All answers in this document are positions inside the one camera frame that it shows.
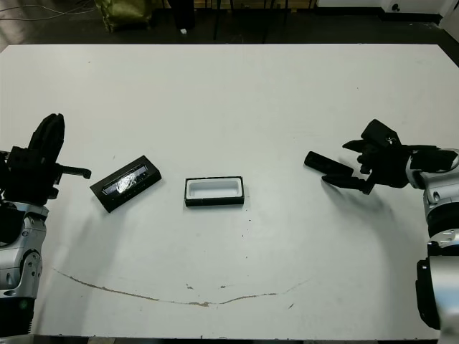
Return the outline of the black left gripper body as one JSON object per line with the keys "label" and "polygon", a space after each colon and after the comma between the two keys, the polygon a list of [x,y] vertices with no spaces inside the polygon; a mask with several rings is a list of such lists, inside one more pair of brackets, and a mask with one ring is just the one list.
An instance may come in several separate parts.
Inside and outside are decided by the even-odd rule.
{"label": "black left gripper body", "polygon": [[89,179],[91,170],[47,162],[38,150],[14,146],[1,152],[1,200],[45,204],[57,198],[64,174]]}

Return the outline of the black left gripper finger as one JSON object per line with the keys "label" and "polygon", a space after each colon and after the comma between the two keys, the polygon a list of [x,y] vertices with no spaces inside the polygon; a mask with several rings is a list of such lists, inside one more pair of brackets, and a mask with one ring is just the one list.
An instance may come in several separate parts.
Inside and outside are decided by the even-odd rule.
{"label": "black left gripper finger", "polygon": [[[60,150],[62,148],[62,145],[64,143],[64,136],[65,136],[65,121],[64,121],[64,116],[62,114],[56,114],[57,115],[57,124],[55,126],[55,136],[56,136],[56,151],[57,151],[57,157],[60,154]],[[45,159],[47,163],[55,163],[56,161],[48,161]]]}
{"label": "black left gripper finger", "polygon": [[51,114],[45,117],[33,132],[28,149],[38,151],[48,161],[57,160],[57,151],[55,146],[55,126],[57,124],[57,115]]}

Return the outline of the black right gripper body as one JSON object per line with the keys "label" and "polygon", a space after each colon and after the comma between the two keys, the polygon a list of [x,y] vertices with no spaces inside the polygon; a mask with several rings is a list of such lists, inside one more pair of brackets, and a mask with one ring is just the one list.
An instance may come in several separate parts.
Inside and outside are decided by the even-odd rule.
{"label": "black right gripper body", "polygon": [[358,162],[361,173],[368,174],[366,180],[359,180],[359,187],[383,185],[405,187],[408,184],[407,162],[412,151],[403,145],[374,145],[368,141],[359,141]]}

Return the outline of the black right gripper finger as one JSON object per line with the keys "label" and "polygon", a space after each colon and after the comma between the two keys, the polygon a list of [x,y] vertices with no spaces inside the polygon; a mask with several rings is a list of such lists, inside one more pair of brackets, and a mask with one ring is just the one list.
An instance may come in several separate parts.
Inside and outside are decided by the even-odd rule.
{"label": "black right gripper finger", "polygon": [[337,188],[357,190],[365,195],[369,195],[375,185],[375,183],[371,181],[353,176],[328,174],[321,178],[324,182]]}
{"label": "black right gripper finger", "polygon": [[366,151],[371,148],[371,144],[366,140],[351,140],[344,143],[342,147],[350,151]]}

